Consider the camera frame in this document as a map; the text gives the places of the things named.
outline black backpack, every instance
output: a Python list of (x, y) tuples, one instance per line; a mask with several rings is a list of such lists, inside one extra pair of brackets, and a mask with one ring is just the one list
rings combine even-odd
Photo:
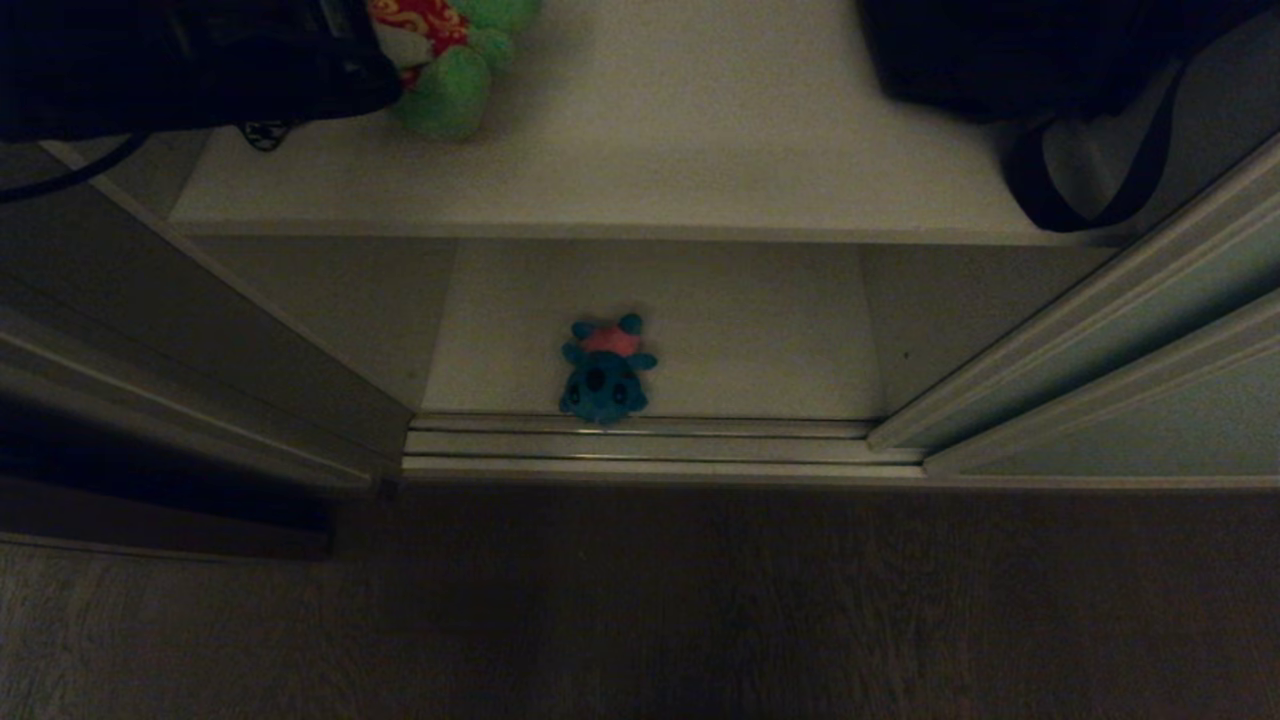
[(0, 0), (0, 141), (79, 140), (396, 102), (364, 0)]
[[(1039, 227), (1073, 232), (1120, 223), (1164, 176), (1187, 61), (1277, 0), (861, 0), (863, 29), (884, 91), (992, 122), (1038, 119), (1005, 158), (1018, 204)], [(1061, 117), (1119, 114), (1171, 60), (1178, 76), (1115, 197), (1076, 213), (1044, 161)]]

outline wooden floor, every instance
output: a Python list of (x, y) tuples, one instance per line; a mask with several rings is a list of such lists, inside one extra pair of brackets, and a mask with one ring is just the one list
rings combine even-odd
[(0, 717), (1280, 717), (1280, 496), (424, 489), (0, 547)]

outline black cable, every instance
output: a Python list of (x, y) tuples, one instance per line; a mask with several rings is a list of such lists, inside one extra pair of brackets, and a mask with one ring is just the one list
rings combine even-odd
[(18, 202), (20, 200), (31, 200), (32, 197), (40, 197), (41, 195), (49, 195), (51, 192), (58, 192), (60, 190), (67, 190), (74, 187), (82, 182), (93, 179), (95, 177), (110, 170), (111, 168), (119, 165), (125, 158), (133, 155), (146, 143), (147, 138), (151, 137), (150, 132), (138, 132), (131, 135), (124, 140), (124, 142), (115, 146), (114, 150), (102, 155), (97, 160), (84, 165), (78, 170), (72, 170), (64, 176), (58, 176), (46, 181), (24, 184), (22, 187), (10, 187), (8, 190), (0, 190), (0, 205), (6, 202)]

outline stuffed animal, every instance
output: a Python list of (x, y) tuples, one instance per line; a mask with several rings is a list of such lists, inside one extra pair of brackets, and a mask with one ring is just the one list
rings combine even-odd
[(561, 352), (573, 373), (561, 396), (561, 413), (572, 413), (588, 423), (612, 425), (649, 405), (637, 370), (658, 365), (653, 355), (639, 352), (644, 328), (640, 315), (627, 315), (617, 325), (598, 328), (575, 323), (573, 337)]
[(541, 0), (369, 0), (378, 42), (404, 83), (392, 111), (436, 140), (474, 135), (493, 76), (515, 60), (512, 35), (540, 6)]

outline pink flower on plush toy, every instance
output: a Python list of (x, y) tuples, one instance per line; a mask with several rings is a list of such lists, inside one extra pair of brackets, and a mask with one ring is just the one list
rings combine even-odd
[(614, 352), (622, 357), (631, 357), (640, 352), (640, 336), (628, 334), (618, 325), (595, 328), (581, 345), (586, 352)]

